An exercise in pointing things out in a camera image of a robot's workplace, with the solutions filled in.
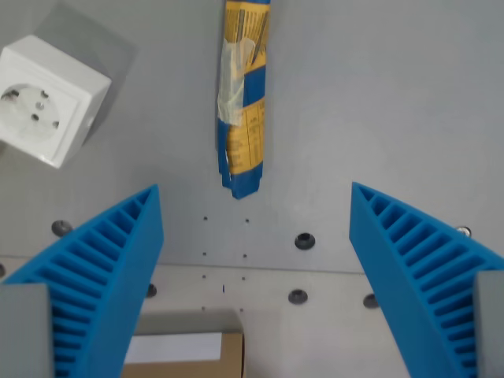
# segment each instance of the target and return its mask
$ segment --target transparent tape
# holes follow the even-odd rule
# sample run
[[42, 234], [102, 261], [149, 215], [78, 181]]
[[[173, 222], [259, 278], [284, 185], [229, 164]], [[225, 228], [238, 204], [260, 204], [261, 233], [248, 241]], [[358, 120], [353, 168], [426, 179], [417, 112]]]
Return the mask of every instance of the transparent tape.
[[226, 124], [242, 126], [245, 68], [254, 49], [252, 39], [243, 38], [237, 43], [229, 43], [224, 39], [220, 57], [217, 111], [219, 119]]

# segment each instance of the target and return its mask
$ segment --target yellow and blue package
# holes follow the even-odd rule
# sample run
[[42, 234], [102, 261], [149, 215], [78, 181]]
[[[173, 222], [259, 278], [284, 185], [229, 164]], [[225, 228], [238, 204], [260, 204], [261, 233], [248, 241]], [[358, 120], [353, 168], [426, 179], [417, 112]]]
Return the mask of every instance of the yellow and blue package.
[[237, 199], [257, 191], [262, 178], [269, 3], [226, 1], [217, 140], [222, 185]]

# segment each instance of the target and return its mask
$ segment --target brown cardboard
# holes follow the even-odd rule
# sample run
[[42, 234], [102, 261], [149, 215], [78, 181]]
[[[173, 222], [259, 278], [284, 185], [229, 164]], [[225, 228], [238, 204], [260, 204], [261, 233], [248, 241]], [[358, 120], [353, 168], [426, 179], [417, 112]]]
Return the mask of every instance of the brown cardboard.
[[223, 334], [219, 361], [125, 365], [121, 378], [245, 378], [243, 334]]

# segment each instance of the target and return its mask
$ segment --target black screw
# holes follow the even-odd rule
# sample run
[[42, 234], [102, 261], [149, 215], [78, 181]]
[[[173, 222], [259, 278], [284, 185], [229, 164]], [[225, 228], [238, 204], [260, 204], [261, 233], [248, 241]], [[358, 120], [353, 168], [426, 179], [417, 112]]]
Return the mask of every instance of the black screw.
[[300, 250], [309, 250], [315, 245], [315, 236], [313, 236], [309, 232], [303, 232], [296, 236], [294, 244]]
[[63, 236], [71, 232], [73, 230], [73, 227], [70, 222], [66, 220], [56, 220], [55, 222], [53, 222], [50, 229], [58, 238], [62, 238]]
[[362, 301], [362, 304], [366, 309], [377, 309], [378, 307], [380, 307], [374, 294], [366, 295], [364, 297], [364, 300]]
[[289, 302], [293, 305], [302, 305], [308, 300], [308, 294], [301, 289], [295, 289], [289, 294]]
[[157, 293], [158, 293], [157, 288], [152, 283], [150, 283], [149, 288], [147, 289], [146, 298], [153, 298], [156, 296]]

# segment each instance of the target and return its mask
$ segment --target power outlet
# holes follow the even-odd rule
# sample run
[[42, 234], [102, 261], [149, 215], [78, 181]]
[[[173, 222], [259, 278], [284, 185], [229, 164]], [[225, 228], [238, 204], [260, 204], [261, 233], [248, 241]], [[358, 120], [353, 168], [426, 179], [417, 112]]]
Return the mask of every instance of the power outlet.
[[111, 80], [30, 35], [0, 56], [0, 139], [55, 168], [82, 146]]

